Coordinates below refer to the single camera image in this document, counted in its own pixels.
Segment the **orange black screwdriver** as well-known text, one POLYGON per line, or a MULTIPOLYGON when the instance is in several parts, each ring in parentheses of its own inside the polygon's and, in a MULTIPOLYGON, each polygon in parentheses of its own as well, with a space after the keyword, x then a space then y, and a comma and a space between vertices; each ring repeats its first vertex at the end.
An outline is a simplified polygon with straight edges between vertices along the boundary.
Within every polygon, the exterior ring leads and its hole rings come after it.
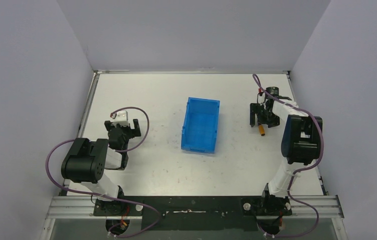
POLYGON ((261 123, 258 124, 258 130, 259 130, 259 133, 260 133, 261 136, 265 136, 265 134, 266 134, 265 129, 264 129, 264 126, 261 123))

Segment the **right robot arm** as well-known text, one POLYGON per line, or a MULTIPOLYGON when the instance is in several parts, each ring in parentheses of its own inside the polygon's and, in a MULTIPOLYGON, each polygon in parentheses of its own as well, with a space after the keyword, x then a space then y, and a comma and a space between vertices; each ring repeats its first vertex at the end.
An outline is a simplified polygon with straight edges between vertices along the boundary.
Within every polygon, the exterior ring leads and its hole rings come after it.
POLYGON ((280 145, 282 162, 267 184, 270 195, 258 200, 259 210, 267 215, 278 208, 275 197, 288 196, 290 181, 295 181, 300 175, 295 170, 310 166, 321 154, 322 144, 317 126, 308 114, 297 110, 297 107, 295 101, 286 97, 282 102, 267 98, 262 103, 249 105, 250 126, 257 125, 262 136, 265 134, 264 125, 268 128, 284 127, 280 145))

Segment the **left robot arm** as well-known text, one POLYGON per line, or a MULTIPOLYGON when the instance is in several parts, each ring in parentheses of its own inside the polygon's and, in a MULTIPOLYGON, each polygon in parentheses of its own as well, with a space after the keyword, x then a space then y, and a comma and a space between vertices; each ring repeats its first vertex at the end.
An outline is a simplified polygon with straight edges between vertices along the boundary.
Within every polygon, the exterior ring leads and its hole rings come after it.
POLYGON ((76 138, 61 165, 64 179, 79 183, 99 194, 105 202, 105 209, 113 216, 120 215, 125 209, 123 189, 112 182, 105 170, 123 171, 129 156, 130 139, 140 137, 138 119, 133 119, 133 126, 128 120, 105 121, 107 138, 91 141, 88 138, 76 138))

